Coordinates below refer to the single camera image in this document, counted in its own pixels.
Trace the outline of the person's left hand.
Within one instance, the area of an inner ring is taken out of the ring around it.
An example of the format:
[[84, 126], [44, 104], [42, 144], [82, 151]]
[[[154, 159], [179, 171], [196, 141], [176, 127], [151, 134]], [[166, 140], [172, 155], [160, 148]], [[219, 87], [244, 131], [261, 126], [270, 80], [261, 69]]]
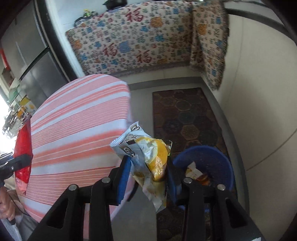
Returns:
[[9, 221], [15, 218], [16, 206], [13, 203], [11, 197], [16, 194], [15, 190], [8, 190], [6, 187], [1, 187], [1, 219], [8, 219]]

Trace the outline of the white fleece sleeve forearm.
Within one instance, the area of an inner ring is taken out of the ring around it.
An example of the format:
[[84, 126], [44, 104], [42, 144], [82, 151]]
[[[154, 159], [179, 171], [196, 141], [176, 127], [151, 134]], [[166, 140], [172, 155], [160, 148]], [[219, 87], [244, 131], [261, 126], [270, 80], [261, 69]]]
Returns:
[[15, 220], [16, 223], [12, 225], [7, 219], [1, 219], [1, 224], [13, 240], [28, 240], [38, 222], [24, 214], [17, 215]]

